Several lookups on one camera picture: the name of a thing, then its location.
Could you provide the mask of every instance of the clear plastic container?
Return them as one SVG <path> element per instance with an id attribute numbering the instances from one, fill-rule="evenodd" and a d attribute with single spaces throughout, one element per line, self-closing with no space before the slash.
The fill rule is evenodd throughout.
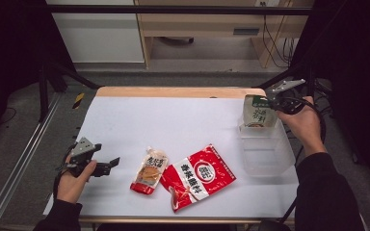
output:
<path id="1" fill-rule="evenodd" d="M 271 128 L 241 125 L 239 130 L 248 175 L 277 176 L 294 165 L 294 154 L 281 120 Z"/>

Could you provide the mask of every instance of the small snack packet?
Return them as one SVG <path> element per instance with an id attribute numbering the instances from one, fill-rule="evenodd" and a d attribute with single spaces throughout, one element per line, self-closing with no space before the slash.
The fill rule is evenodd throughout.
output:
<path id="1" fill-rule="evenodd" d="M 137 193 L 152 194 L 167 166 L 168 157 L 164 151 L 152 147 L 148 147 L 146 153 L 130 189 Z"/>
<path id="2" fill-rule="evenodd" d="M 161 184 L 171 193 L 174 212 L 221 190 L 236 180 L 212 144 L 201 151 L 170 165 L 161 177 Z"/>
<path id="3" fill-rule="evenodd" d="M 245 127 L 274 127 L 278 115 L 270 109 L 268 100 L 262 95 L 247 94 L 243 104 Z"/>

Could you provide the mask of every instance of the wall outlet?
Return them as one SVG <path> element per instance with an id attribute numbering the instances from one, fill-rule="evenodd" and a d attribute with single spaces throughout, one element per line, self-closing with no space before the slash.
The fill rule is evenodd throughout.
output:
<path id="1" fill-rule="evenodd" d="M 277 7 L 280 0 L 256 0 L 255 7 Z"/>

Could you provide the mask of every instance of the white tabletop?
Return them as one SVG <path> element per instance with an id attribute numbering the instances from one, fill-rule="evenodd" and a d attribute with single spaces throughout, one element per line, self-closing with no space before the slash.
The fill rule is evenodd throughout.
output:
<path id="1" fill-rule="evenodd" d="M 92 177 L 86 185 L 79 199 L 81 219 L 249 222 L 282 217 L 296 196 L 296 170 L 290 167 L 277 177 L 247 175 L 237 128 L 242 109 L 243 98 L 95 97 L 77 140 L 102 143 L 93 156 L 98 162 L 120 161 L 109 176 Z M 164 150 L 173 164 L 209 143 L 237 178 L 220 192 L 174 213 L 171 194 L 162 185 L 151 195 L 129 189 L 148 146 Z"/>

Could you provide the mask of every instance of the red snack package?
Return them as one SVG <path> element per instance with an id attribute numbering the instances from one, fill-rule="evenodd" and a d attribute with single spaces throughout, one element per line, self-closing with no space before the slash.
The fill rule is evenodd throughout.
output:
<path id="1" fill-rule="evenodd" d="M 168 166 L 161 184 L 171 193 L 174 212 L 221 190 L 236 180 L 212 144 Z"/>

